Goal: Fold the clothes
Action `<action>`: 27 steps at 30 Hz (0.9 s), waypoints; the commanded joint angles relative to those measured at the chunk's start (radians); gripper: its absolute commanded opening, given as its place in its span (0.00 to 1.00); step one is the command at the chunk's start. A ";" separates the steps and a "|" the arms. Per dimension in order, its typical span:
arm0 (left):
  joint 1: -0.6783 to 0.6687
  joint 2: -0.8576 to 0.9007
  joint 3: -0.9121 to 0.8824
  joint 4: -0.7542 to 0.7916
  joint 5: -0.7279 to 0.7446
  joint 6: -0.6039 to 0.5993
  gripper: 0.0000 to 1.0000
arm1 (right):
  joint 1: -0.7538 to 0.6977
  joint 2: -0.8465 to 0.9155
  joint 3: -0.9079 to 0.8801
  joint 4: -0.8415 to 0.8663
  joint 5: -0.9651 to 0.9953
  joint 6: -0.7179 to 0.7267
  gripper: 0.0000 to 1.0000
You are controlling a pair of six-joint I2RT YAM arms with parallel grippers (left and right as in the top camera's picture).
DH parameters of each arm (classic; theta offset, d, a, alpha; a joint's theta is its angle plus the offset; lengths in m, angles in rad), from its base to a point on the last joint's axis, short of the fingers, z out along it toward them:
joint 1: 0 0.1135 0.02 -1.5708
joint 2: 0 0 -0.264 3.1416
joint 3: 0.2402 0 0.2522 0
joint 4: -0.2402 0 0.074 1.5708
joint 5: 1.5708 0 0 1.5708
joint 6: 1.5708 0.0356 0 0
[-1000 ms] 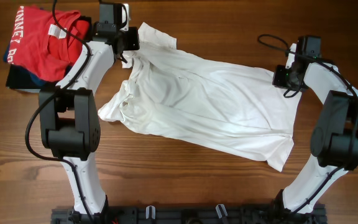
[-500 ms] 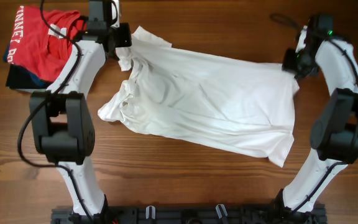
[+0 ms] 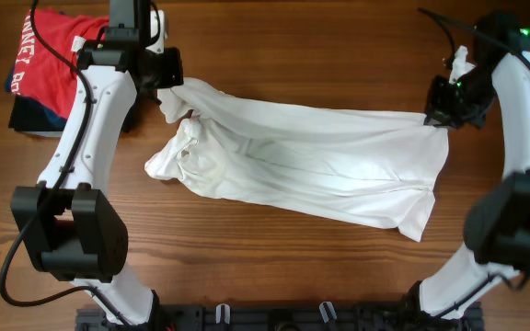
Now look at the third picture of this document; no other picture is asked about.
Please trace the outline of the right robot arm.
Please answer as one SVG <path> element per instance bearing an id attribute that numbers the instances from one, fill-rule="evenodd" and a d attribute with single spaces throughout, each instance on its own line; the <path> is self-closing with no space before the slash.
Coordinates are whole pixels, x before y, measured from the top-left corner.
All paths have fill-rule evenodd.
<path id="1" fill-rule="evenodd" d="M 530 28 L 494 11 L 469 27 L 473 54 L 453 47 L 449 75 L 432 80 L 425 124 L 456 130 L 482 127 L 501 108 L 501 183 L 467 214 L 463 243 L 432 276 L 398 302 L 364 304 L 362 330 L 479 330 L 479 299 L 499 284 L 522 290 L 530 281 Z"/>

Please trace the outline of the white t-shirt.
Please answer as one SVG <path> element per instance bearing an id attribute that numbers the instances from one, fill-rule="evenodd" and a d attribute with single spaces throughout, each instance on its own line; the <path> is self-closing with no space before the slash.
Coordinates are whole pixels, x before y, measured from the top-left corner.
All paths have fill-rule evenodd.
<path id="1" fill-rule="evenodd" d="M 149 177 L 420 241 L 449 152 L 447 131 L 420 113 L 245 99 L 195 78 L 157 96 L 178 129 L 146 162 Z"/>

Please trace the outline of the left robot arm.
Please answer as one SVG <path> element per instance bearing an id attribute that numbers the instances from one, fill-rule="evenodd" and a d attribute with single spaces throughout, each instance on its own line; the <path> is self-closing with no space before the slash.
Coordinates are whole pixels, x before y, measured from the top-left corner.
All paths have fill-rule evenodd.
<path id="1" fill-rule="evenodd" d="M 180 86 L 177 48 L 167 17 L 152 1 L 113 1 L 109 22 L 57 60 L 75 74 L 72 108 L 37 183 L 18 187 L 11 211 L 32 266 L 87 293 L 98 313 L 81 313 L 79 330 L 171 330 L 157 294 L 127 265 L 125 223 L 107 199 L 109 172 L 123 123 L 142 93 Z"/>

